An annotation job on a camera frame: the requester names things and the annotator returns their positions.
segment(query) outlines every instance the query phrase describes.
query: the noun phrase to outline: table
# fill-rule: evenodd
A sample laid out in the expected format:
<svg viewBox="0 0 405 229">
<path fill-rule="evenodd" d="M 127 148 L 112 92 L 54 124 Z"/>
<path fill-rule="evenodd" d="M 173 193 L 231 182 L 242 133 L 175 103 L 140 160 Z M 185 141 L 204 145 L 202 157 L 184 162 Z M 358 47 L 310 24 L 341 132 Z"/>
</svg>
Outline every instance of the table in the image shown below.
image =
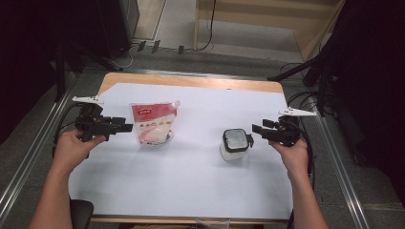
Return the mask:
<svg viewBox="0 0 405 229">
<path fill-rule="evenodd" d="M 72 173 L 71 197 L 95 205 L 93 221 L 195 223 L 199 218 L 231 219 L 231 223 L 285 222 L 292 208 L 287 170 L 267 142 L 254 135 L 253 148 L 237 161 L 224 161 L 219 151 L 226 128 L 242 127 L 251 133 L 251 124 L 278 117 L 278 111 L 287 106 L 279 83 L 109 73 L 99 90 L 105 100 L 102 114 L 124 116 L 127 121 L 131 121 L 129 101 L 159 102 L 157 99 L 185 94 L 171 141 L 144 147 L 139 146 L 135 134 L 111 135 L 109 142 L 94 149 Z M 249 100 L 258 97 L 263 101 L 256 105 Z M 201 99 L 202 104 L 194 99 Z M 247 110 L 239 112 L 238 104 Z M 227 113 L 220 111 L 222 106 Z M 229 114 L 231 122 L 224 119 Z"/>
<path fill-rule="evenodd" d="M 194 31 L 197 49 L 199 20 L 211 20 L 214 0 L 198 0 Z M 293 30 L 303 59 L 312 57 L 336 22 L 345 0 L 217 0 L 214 20 Z"/>
</svg>

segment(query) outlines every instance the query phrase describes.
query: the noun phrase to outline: plastic pouch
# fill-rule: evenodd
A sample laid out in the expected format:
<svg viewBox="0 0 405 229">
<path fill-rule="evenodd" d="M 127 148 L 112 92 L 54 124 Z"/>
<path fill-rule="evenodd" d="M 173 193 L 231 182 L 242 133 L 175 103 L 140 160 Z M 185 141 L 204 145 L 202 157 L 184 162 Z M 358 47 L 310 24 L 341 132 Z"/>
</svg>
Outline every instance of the plastic pouch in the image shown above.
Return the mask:
<svg viewBox="0 0 405 229">
<path fill-rule="evenodd" d="M 179 101 L 131 104 L 135 129 L 141 144 L 162 144 L 173 137 L 170 130 L 177 116 Z"/>
</svg>

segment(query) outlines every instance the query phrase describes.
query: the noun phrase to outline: gray floor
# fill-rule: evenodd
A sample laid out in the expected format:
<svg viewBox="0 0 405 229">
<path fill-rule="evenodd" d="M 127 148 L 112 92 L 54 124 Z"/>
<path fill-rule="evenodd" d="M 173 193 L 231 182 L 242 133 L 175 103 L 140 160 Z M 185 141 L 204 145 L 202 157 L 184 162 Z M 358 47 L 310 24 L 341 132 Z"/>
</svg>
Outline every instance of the gray floor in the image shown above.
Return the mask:
<svg viewBox="0 0 405 229">
<path fill-rule="evenodd" d="M 163 33 L 158 33 L 158 37 L 162 41 L 169 40 L 169 38 L 164 38 Z M 134 58 L 133 64 L 129 68 L 126 68 L 125 71 L 128 73 L 136 70 L 212 73 L 238 75 L 252 80 L 265 80 L 266 76 L 277 75 L 280 67 L 286 62 L 297 61 L 293 57 L 296 55 L 296 52 L 291 55 L 291 58 L 288 55 L 280 57 L 276 52 L 270 58 L 263 58 L 260 53 L 257 53 L 257 58 L 252 58 L 252 56 L 241 56 L 241 53 L 244 52 L 233 51 L 235 50 L 227 49 L 221 52 L 221 54 L 213 52 L 187 52 L 183 55 L 177 55 L 177 51 L 165 49 L 161 49 L 157 53 L 151 53 L 151 48 L 146 47 L 143 52 L 132 52 Z M 130 60 L 129 55 L 124 55 L 116 60 L 116 62 L 124 65 L 129 63 Z M 88 62 L 87 66 L 84 73 L 79 76 L 71 95 L 88 96 L 96 94 L 106 72 L 97 63 Z M 301 83 L 301 78 L 302 76 L 297 74 L 291 79 L 282 82 L 286 98 L 297 92 L 306 90 Z M 21 121 L 11 137 L 0 145 L 1 190 L 7 187 L 26 152 L 29 150 L 36 133 L 53 106 L 54 95 L 54 88 L 44 94 L 36 106 Z M 389 179 L 377 169 L 357 166 L 353 162 L 352 153 L 349 150 L 346 139 L 342 135 L 339 125 L 331 116 L 325 117 L 325 121 L 328 123 L 333 141 L 339 149 L 338 153 L 363 206 L 370 228 L 405 228 L 405 211 L 402 205 L 399 204 L 399 200 L 394 193 Z M 309 137 L 312 140 L 316 154 L 317 173 L 315 193 L 330 228 L 356 228 L 339 179 L 333 169 L 326 142 L 321 137 L 320 130 L 313 118 L 306 118 L 305 123 L 309 129 Z M 52 140 L 49 138 L 2 228 L 27 227 L 36 203 L 39 200 L 43 182 L 51 163 L 51 148 Z M 285 227 L 285 225 L 269 225 L 266 228 Z M 90 228 L 117 229 L 118 224 L 91 223 Z"/>
</svg>

